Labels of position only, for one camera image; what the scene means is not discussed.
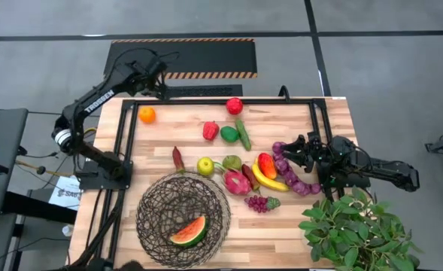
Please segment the purple grape bunch with leaf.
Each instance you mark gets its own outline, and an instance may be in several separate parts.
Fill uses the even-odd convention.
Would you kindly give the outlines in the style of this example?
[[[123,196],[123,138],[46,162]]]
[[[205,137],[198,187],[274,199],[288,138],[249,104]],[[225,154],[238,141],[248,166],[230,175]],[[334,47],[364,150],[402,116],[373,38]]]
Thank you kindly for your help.
[[[251,196],[244,199],[244,202],[250,209],[258,213],[270,212],[281,206],[281,201],[277,198],[268,196]]]

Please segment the black metal table frame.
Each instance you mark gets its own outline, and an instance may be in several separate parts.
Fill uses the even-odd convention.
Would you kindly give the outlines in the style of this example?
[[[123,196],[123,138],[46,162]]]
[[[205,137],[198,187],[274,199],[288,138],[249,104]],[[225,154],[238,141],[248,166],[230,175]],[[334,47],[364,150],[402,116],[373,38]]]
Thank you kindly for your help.
[[[142,194],[162,176],[174,170],[171,153],[177,148],[185,166],[193,169],[198,159],[219,160],[235,154],[252,163],[260,152],[269,152],[274,142],[293,142],[299,135],[318,131],[327,141],[334,108],[330,99],[321,99],[311,111],[306,99],[286,101],[280,97],[248,97],[243,100],[241,119],[246,126],[252,148],[225,143],[222,139],[206,141],[202,127],[207,121],[225,126],[234,122],[226,110],[223,97],[192,97],[161,102],[140,99],[152,106],[156,120],[142,123],[127,99],[114,98],[102,106],[94,145],[111,151],[121,146],[121,154],[134,164],[134,175],[126,191],[114,263],[120,266],[138,260],[147,269],[156,263],[141,247],[135,230],[135,213]],[[130,151],[125,146],[131,145]],[[299,229],[302,213],[322,199],[321,194],[299,196],[280,192],[281,207],[259,214],[250,211],[238,196],[228,196],[232,219],[221,249],[205,264],[208,269],[306,269],[329,268],[328,260],[315,262],[311,249]]]

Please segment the green leafy plant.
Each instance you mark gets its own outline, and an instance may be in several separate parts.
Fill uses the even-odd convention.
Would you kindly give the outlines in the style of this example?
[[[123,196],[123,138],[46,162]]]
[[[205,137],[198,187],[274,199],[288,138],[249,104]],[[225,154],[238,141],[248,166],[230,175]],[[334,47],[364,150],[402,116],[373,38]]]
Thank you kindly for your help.
[[[337,271],[415,271],[420,260],[411,251],[420,249],[412,232],[386,209],[385,202],[358,187],[337,200],[317,201],[299,223],[311,259],[330,260]]]

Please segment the black hazard-striped floor mat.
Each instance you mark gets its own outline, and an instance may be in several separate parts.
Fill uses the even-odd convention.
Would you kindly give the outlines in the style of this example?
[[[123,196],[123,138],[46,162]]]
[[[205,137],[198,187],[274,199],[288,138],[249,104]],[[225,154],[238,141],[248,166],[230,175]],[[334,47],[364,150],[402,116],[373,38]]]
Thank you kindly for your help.
[[[258,76],[252,38],[121,39],[111,42],[105,71],[123,51],[156,51],[168,63],[167,79],[248,79]]]

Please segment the red apple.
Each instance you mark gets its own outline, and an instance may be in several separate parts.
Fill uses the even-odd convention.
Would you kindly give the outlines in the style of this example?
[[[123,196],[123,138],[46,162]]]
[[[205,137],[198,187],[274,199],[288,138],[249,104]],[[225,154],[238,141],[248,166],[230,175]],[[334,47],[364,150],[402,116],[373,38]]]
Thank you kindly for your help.
[[[226,101],[226,110],[231,115],[240,114],[243,111],[243,107],[243,102],[237,97],[233,97]]]

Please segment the white printed paper sheet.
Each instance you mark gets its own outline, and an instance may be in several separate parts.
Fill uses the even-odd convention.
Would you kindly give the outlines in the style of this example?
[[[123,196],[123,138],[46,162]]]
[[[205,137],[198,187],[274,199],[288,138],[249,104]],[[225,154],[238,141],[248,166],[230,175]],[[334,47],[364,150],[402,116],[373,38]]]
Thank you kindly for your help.
[[[81,196],[79,181],[74,176],[59,177],[48,202],[77,211]]]

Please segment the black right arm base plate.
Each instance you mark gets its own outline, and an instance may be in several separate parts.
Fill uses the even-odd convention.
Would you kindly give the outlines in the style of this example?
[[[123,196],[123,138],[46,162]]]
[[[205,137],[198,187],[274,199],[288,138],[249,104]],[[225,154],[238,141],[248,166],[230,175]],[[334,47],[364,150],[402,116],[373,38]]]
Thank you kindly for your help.
[[[333,201],[333,193],[337,192],[339,197],[344,196],[347,187],[370,187],[370,180],[359,173],[347,173],[341,169],[330,169],[329,167],[317,167],[317,176],[321,190],[329,201]]]

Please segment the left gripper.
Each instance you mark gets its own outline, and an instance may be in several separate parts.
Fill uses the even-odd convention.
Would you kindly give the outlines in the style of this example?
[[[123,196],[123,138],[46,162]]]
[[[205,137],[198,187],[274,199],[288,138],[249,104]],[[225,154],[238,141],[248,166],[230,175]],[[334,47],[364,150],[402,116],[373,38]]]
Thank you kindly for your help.
[[[142,90],[143,96],[156,97],[159,88],[158,99],[169,100],[164,79],[168,66],[160,57],[153,56],[146,65],[139,61],[132,61],[129,65],[135,73],[130,82],[136,90]]]

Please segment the green avocado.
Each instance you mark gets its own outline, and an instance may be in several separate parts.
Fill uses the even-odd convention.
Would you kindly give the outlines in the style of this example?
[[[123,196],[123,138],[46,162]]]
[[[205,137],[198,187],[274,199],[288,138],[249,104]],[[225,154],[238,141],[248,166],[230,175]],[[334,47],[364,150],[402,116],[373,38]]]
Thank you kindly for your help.
[[[239,140],[238,130],[231,126],[224,126],[220,130],[220,135],[225,142],[233,143]]]

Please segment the red bell pepper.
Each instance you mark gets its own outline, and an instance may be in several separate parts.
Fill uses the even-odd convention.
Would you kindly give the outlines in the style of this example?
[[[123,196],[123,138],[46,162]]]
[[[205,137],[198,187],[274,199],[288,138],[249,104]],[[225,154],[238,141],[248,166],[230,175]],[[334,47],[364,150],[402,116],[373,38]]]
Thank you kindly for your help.
[[[214,121],[208,121],[203,126],[202,136],[208,141],[213,141],[219,131],[220,127]]]

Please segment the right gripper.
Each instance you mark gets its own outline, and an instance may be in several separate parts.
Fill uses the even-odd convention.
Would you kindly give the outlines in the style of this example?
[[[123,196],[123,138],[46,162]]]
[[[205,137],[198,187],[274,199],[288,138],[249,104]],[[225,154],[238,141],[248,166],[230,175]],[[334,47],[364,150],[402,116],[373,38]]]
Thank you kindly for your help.
[[[311,173],[315,163],[320,167],[327,167],[332,165],[335,160],[331,147],[322,143],[317,132],[308,133],[307,143],[305,137],[299,135],[294,142],[282,145],[281,149],[286,159],[300,167],[304,166],[305,173]]]

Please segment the red-orange mango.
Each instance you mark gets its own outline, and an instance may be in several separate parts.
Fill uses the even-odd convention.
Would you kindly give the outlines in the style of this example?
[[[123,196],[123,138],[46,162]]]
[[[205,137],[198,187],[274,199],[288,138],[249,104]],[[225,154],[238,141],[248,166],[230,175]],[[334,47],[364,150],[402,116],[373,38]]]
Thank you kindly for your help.
[[[270,154],[267,153],[261,153],[258,156],[258,167],[262,174],[264,174],[265,177],[270,179],[276,179],[277,178],[277,170],[275,167],[275,161],[272,158]]]

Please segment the black desk leg bar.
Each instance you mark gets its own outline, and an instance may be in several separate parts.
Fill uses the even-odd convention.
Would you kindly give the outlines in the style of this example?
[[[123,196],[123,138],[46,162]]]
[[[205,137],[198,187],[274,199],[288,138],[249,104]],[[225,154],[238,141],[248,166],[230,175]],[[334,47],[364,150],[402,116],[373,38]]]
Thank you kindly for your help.
[[[13,192],[7,192],[5,194],[0,211],[2,214],[43,218],[65,224],[74,224],[77,216],[75,210]]]

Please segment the olive green pear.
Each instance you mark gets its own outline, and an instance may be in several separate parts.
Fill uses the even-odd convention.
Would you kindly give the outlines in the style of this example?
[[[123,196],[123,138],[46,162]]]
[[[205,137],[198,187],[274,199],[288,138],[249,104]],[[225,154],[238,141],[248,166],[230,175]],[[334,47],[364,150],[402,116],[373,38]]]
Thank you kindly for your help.
[[[225,170],[234,169],[239,171],[242,167],[242,161],[241,158],[236,155],[229,155],[223,159],[222,166]]]

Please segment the black floor grille strip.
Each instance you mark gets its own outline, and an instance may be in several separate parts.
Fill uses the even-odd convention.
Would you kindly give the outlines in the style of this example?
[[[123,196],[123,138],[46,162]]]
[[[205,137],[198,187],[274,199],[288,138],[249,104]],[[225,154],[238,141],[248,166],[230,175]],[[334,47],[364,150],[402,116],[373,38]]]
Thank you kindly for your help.
[[[174,97],[199,97],[199,96],[243,96],[242,85],[199,85],[168,87],[166,95]]]

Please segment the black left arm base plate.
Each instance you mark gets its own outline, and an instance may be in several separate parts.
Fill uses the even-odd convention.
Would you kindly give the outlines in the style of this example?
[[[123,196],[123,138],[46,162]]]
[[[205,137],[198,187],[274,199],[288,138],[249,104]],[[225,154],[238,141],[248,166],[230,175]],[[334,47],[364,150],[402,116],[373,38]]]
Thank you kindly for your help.
[[[109,170],[90,160],[76,176],[80,179],[81,190],[125,190],[130,187],[132,169],[132,161],[123,161],[119,168]]]

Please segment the green cucumber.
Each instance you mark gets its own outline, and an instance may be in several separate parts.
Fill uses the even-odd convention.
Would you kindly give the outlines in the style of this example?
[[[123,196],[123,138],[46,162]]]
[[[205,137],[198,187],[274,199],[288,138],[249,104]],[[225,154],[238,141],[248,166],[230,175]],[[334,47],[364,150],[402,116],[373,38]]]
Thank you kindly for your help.
[[[241,119],[237,118],[235,120],[235,126],[236,126],[236,129],[238,130],[239,138],[241,140],[241,143],[244,146],[244,149],[246,151],[250,151],[251,148],[252,148],[252,145],[250,143],[250,139],[249,139],[249,136],[247,134],[247,131],[246,131],[245,127],[244,127],[243,121]]]

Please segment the orange fruit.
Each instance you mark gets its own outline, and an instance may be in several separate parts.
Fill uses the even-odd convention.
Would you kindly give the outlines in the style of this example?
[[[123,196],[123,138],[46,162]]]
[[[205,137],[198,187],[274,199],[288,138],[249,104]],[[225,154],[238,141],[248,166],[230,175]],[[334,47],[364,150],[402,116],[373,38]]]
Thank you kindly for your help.
[[[149,106],[143,106],[139,108],[138,118],[143,123],[153,123],[156,120],[156,111]]]

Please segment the green bell pepper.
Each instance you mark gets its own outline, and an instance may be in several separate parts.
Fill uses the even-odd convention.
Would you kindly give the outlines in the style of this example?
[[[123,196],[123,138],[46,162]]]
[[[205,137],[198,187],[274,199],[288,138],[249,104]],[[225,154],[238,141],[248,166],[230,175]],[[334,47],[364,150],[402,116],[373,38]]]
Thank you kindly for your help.
[[[190,247],[199,243],[207,232],[208,221],[203,215],[196,218],[185,228],[170,237],[170,241],[178,246]]]

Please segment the pink dragon fruit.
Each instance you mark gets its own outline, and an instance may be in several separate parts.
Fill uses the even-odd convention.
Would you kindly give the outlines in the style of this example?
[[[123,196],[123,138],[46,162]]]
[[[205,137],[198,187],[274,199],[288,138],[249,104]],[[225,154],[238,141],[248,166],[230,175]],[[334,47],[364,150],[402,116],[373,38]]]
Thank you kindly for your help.
[[[223,173],[223,185],[232,194],[245,196],[251,192],[250,181],[237,169],[225,168],[215,162],[214,167]]]

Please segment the yellow-green apple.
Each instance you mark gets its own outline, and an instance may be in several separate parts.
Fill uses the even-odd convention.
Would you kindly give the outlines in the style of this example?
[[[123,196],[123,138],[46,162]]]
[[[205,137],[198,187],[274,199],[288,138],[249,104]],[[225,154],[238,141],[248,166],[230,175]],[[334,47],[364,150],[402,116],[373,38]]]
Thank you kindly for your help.
[[[198,160],[197,171],[200,175],[211,176],[214,173],[214,162],[209,157],[202,157]]]

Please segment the yellow banana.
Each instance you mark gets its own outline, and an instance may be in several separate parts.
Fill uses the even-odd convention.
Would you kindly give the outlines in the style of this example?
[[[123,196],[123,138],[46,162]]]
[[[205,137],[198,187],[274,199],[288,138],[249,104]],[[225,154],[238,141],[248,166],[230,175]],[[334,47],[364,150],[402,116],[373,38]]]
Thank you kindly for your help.
[[[280,191],[280,192],[287,192],[290,190],[290,188],[281,182],[275,181],[273,179],[270,179],[266,177],[260,170],[258,166],[258,159],[255,159],[255,162],[253,163],[252,167],[252,173],[254,174],[256,180],[262,185],[269,189]]]

